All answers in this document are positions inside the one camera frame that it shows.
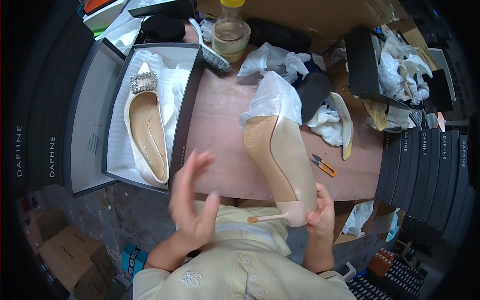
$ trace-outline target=hand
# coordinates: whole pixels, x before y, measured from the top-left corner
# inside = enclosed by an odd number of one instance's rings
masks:
[[[323,186],[316,182],[317,210],[306,215],[307,230],[312,238],[332,239],[335,226],[335,210],[332,197]]]
[[[201,216],[193,206],[195,181],[213,161],[214,157],[210,153],[197,154],[194,150],[185,165],[175,174],[169,207],[174,222],[179,226],[175,233],[177,240],[190,251],[210,242],[215,233],[220,197],[216,193],[208,195]]]

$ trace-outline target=orange scissors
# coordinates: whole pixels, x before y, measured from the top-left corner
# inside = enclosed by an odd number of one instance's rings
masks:
[[[323,159],[316,156],[315,154],[312,154],[312,156],[313,156],[313,158],[315,158],[315,160],[313,160],[311,158],[310,158],[310,160],[313,162],[314,165],[316,165],[320,170],[327,173],[328,175],[330,175],[332,177],[336,176],[336,171],[331,166],[329,166],[326,162],[324,162]]]

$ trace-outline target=pointed toe pump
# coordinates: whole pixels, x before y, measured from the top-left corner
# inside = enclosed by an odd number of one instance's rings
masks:
[[[282,116],[250,118],[243,131],[243,144],[265,175],[282,213],[250,217],[248,222],[283,218],[292,227],[305,225],[307,213],[317,209],[317,194],[298,124]]]
[[[123,111],[133,157],[140,176],[155,187],[168,181],[165,132],[160,114],[157,74],[146,61],[131,77],[130,94]]]

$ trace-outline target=rhinestone buckle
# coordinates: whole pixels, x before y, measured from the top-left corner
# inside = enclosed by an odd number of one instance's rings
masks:
[[[141,79],[150,79],[149,84],[138,84]],[[146,91],[153,91],[158,86],[158,78],[155,72],[144,72],[130,78],[130,89],[134,94]]]

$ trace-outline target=glass bottle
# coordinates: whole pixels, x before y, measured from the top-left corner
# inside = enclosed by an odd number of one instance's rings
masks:
[[[245,0],[220,0],[222,14],[215,22],[215,35],[224,41],[235,41],[243,38],[245,24],[240,17],[240,9]]]

